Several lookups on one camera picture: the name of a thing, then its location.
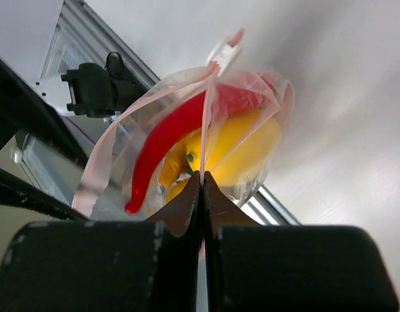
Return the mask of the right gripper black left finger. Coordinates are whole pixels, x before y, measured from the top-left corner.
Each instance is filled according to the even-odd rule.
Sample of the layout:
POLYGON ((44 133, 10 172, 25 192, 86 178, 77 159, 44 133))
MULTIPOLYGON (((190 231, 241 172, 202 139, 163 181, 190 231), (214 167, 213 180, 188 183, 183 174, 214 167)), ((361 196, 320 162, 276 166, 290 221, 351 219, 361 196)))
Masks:
POLYGON ((0 311, 194 311, 199 175, 144 222, 32 222, 0 264, 0 311))

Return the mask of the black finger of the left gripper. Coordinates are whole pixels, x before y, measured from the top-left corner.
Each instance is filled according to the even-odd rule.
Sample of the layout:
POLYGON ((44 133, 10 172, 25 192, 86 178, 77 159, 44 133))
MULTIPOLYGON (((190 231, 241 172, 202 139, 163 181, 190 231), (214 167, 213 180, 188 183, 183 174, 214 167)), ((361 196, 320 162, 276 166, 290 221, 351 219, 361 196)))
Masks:
MULTIPOLYGON (((88 157, 61 117, 0 59, 0 149, 19 131, 36 137, 79 167, 88 157)), ((0 168, 0 205, 61 220, 85 220, 69 205, 0 168)))

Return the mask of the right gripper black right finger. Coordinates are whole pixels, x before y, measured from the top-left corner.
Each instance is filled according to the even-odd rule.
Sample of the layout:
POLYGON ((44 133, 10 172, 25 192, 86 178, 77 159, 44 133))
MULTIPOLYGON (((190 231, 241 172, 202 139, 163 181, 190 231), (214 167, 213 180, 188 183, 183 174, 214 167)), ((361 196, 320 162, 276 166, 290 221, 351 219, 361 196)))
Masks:
POLYGON ((210 311, 398 311, 378 246, 354 226, 263 226, 204 176, 210 311))

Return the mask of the small yellow toy mango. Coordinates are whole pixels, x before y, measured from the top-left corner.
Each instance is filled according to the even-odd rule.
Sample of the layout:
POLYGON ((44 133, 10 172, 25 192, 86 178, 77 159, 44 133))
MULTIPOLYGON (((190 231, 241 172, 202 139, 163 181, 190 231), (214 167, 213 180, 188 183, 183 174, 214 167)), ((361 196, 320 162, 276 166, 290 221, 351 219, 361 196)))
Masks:
POLYGON ((166 190, 165 203, 171 202, 184 189, 188 178, 178 181, 180 175, 185 173, 187 163, 187 144, 184 140, 179 141, 166 155, 162 167, 159 184, 166 190))

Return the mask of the yellow toy pepper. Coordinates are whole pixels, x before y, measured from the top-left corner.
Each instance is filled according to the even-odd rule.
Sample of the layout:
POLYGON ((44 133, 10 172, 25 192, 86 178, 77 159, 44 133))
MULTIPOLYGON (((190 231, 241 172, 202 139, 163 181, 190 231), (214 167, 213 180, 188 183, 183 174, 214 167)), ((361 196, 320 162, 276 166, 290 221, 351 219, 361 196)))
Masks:
POLYGON ((207 132, 205 171, 211 173, 218 186, 246 184, 266 167, 282 138, 282 128, 272 117, 249 134, 260 115, 259 109, 250 110, 229 117, 222 126, 207 132))

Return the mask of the clear pink zip top bag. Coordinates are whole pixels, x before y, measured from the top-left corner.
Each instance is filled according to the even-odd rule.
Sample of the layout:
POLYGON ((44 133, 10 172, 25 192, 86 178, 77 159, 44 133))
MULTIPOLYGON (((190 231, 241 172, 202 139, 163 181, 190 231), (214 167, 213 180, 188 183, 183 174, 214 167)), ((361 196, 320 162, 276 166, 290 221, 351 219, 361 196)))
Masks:
POLYGON ((266 180, 291 114, 291 83, 240 60, 244 32, 217 44, 205 66, 168 75, 96 142, 73 197, 95 217, 110 181, 127 216, 152 216, 193 174, 211 174, 243 206, 266 180))

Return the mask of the red toy chili pepper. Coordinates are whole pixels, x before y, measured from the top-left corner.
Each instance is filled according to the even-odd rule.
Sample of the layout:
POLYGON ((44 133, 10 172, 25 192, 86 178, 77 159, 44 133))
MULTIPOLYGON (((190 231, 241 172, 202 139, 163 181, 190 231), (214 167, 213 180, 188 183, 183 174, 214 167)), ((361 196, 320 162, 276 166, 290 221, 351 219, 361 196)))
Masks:
POLYGON ((148 194, 151 179, 167 153, 191 133, 201 132, 205 100, 210 99, 217 109, 217 116, 232 117, 242 115, 251 109, 257 109, 265 100, 261 91, 275 92, 275 85, 266 77, 260 77, 256 91, 224 83, 211 86, 179 105, 159 122, 149 133, 139 153, 132 175, 131 196, 124 205, 124 211, 130 215, 140 211, 148 194))

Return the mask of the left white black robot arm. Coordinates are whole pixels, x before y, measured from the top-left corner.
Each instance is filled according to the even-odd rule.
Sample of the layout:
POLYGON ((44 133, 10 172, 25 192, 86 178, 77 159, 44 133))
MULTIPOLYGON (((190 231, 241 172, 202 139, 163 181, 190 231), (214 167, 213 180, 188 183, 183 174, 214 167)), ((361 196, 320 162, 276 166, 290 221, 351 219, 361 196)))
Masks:
POLYGON ((84 219, 72 201, 89 156, 66 125, 66 117, 110 117, 122 102, 138 98, 137 84, 115 80, 95 63, 29 85, 0 59, 0 146, 24 133, 35 141, 34 147, 21 150, 33 160, 29 169, 45 173, 34 186, 0 168, 0 205, 61 220, 84 219))

